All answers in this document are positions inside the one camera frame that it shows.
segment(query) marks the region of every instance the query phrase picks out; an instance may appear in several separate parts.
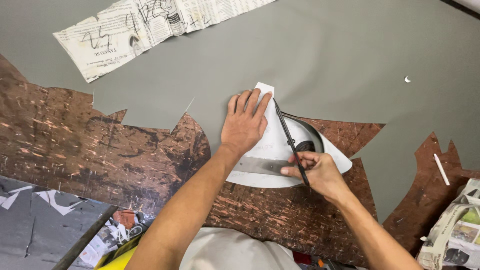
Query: newspaper strip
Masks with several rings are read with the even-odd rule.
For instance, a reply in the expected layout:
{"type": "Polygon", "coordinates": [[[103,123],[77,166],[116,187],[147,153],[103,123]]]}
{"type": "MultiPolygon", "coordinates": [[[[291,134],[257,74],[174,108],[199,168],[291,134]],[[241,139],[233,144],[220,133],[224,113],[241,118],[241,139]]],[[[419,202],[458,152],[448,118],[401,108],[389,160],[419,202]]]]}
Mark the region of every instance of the newspaper strip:
{"type": "Polygon", "coordinates": [[[121,0],[53,36],[92,82],[171,36],[204,29],[274,0],[121,0]]]}
{"type": "Polygon", "coordinates": [[[470,179],[442,213],[417,255],[428,270],[462,265],[480,268],[480,180],[470,179]]]}

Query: scratched wooden surface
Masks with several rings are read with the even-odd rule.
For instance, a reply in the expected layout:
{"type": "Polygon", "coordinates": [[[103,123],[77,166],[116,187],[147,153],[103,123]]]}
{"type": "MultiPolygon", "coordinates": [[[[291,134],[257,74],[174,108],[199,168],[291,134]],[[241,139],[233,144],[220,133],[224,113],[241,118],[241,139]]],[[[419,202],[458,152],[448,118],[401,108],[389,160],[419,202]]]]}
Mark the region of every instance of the scratched wooden surface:
{"type": "MultiPolygon", "coordinates": [[[[0,55],[0,174],[111,204],[157,213],[210,158],[201,127],[185,114],[167,130],[121,125],[125,111],[93,110],[92,96],[30,84],[0,55]]],[[[365,146],[382,124],[301,118],[347,157],[365,146]]],[[[452,185],[441,181],[432,154],[434,136],[416,152],[418,173],[409,193],[384,222],[412,254],[452,198],[478,172],[461,170],[455,147],[440,155],[452,185]]],[[[344,178],[375,214],[360,159],[344,178]]],[[[205,226],[234,228],[260,240],[323,258],[367,266],[340,213],[306,187],[261,189],[225,183],[205,226]]]]}

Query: paper template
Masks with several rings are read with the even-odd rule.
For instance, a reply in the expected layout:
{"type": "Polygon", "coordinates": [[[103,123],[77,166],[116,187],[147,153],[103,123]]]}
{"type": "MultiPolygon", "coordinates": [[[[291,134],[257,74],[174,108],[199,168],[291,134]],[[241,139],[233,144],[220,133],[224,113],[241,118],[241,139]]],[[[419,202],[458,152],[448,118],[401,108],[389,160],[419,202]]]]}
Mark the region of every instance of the paper template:
{"type": "MultiPolygon", "coordinates": [[[[275,88],[273,86],[259,82],[255,88],[261,90],[258,103],[268,91],[271,91],[273,96],[275,96],[275,88]]],[[[292,150],[287,144],[287,137],[285,136],[280,120],[276,114],[273,99],[268,102],[264,115],[268,120],[265,133],[253,149],[245,153],[245,156],[288,160],[292,154],[292,150]]],[[[285,118],[285,123],[290,131],[290,135],[295,139],[295,146],[303,141],[312,140],[310,133],[298,122],[285,118]]],[[[352,167],[352,162],[322,134],[320,134],[320,136],[322,137],[322,142],[324,144],[324,152],[329,153],[333,157],[340,173],[348,171],[352,167]]],[[[301,180],[294,177],[238,171],[232,171],[228,176],[227,181],[236,184],[265,188],[289,187],[302,184],[301,180]]]]}
{"type": "Polygon", "coordinates": [[[53,36],[92,82],[171,36],[204,29],[274,0],[121,0],[53,36]]]}

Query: metal rod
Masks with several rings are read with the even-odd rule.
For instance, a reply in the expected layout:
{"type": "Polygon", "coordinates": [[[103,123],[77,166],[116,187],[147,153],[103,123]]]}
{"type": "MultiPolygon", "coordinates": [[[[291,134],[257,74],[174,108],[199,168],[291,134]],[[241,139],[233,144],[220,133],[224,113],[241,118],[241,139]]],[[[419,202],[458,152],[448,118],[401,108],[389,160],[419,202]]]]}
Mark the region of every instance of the metal rod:
{"type": "Polygon", "coordinates": [[[62,257],[62,259],[52,268],[52,270],[67,270],[70,265],[77,259],[78,255],[85,249],[88,243],[93,239],[107,220],[118,210],[118,206],[111,205],[102,216],[77,240],[70,250],[62,257]]]}

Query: person's right hand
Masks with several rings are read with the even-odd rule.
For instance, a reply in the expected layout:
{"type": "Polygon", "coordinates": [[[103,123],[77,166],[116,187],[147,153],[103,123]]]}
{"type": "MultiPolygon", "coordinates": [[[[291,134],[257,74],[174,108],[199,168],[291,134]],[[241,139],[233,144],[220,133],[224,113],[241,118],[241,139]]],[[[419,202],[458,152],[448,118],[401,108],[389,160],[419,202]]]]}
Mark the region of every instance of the person's right hand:
{"type": "MultiPolygon", "coordinates": [[[[322,194],[325,199],[335,205],[342,203],[352,193],[338,171],[329,154],[316,152],[298,152],[300,162],[305,168],[310,187],[322,194]]],[[[288,159],[295,162],[293,154],[288,159]]],[[[302,180],[300,170],[295,167],[283,167],[280,171],[286,176],[295,176],[302,180]]]]}

